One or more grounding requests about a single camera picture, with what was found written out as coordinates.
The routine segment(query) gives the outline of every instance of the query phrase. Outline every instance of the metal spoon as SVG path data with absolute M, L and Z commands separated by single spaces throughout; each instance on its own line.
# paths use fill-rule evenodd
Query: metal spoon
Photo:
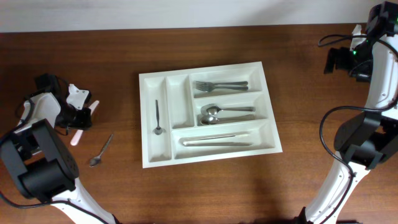
M 209 124 L 217 124 L 217 123 L 223 123 L 223 122 L 228 122 L 228 121 L 247 121 L 250 119 L 254 119 L 254 115 L 245 115 L 245 116 L 238 116 L 234 118 L 217 118 L 214 115 L 208 114 L 206 116 L 203 116 L 200 119 L 200 123 L 203 125 L 209 125 Z
M 102 156 L 102 154 L 104 154 L 106 148 L 111 143 L 112 138 L 113 138 L 113 134 L 110 135 L 108 141 L 105 143 L 104 147 L 102 147 L 101 152 L 98 154 L 98 156 L 90 159 L 90 167 L 97 166 L 98 164 L 101 163 L 101 156 Z
M 157 120 L 157 127 L 154 129 L 154 133 L 156 135 L 161 135 L 164 131 L 163 128 L 160 127 L 159 125 L 159 106 L 157 106 L 157 100 L 155 100 L 156 103 L 156 120 Z
M 255 112 L 256 108 L 253 106 L 244 106 L 244 107 L 237 107 L 237 108 L 223 108 L 221 109 L 215 104 L 209 104 L 202 106 L 200 109 L 200 113 L 203 115 L 216 115 L 220 111 L 248 111 L 248 112 Z

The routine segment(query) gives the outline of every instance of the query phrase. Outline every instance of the wooden table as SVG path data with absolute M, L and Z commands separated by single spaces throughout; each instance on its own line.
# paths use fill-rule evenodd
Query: wooden table
M 308 205 L 333 159 L 322 148 L 322 116 L 340 105 L 363 106 L 369 85 L 345 72 L 323 75 L 327 34 L 349 34 L 353 24 L 209 29 L 106 30 L 0 35 L 0 133 L 17 123 L 14 109 L 49 72 L 100 100 L 93 127 L 69 145 L 80 179 L 95 200 L 123 223 L 264 223 L 297 216 Z M 283 153 L 142 168 L 138 74 L 261 61 Z M 325 136 L 355 112 L 330 116 Z M 88 160 L 115 137 L 99 167 Z M 366 224 L 398 220 L 398 156 L 379 165 L 357 187 L 340 220 Z M 4 165 L 0 189 L 26 200 Z M 1 223 L 71 223 L 53 207 L 18 210 L 0 202 Z

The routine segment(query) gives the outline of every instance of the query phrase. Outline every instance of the white tray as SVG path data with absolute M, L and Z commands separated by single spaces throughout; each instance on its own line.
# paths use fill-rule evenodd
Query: white tray
M 249 82 L 248 91 L 194 88 L 194 81 Z M 139 74 L 142 128 L 142 166 L 157 167 L 189 162 L 282 152 L 266 78 L 261 62 Z M 157 136 L 155 100 L 159 102 Z M 222 111 L 218 117 L 254 114 L 255 120 L 203 126 L 200 108 L 215 103 L 220 108 L 255 106 L 256 112 Z M 245 135 L 207 142 L 252 142 L 250 146 L 185 147 L 182 138 L 220 134 Z

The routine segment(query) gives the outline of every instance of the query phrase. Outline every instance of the white wall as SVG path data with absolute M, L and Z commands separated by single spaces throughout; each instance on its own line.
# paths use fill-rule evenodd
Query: white wall
M 380 2 L 0 0 L 0 32 L 366 22 L 370 8 Z

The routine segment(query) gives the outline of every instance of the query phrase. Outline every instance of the white utensil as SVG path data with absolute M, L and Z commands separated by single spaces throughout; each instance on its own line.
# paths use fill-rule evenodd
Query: white utensil
M 98 106 L 100 101 L 96 100 L 94 103 L 92 103 L 89 108 L 91 109 L 91 115 L 93 115 L 95 108 Z M 70 141 L 70 144 L 72 146 L 76 146 L 79 143 L 79 140 L 81 138 L 81 135 L 83 134 L 83 130 L 77 130 L 75 135 L 73 136 L 72 140 Z

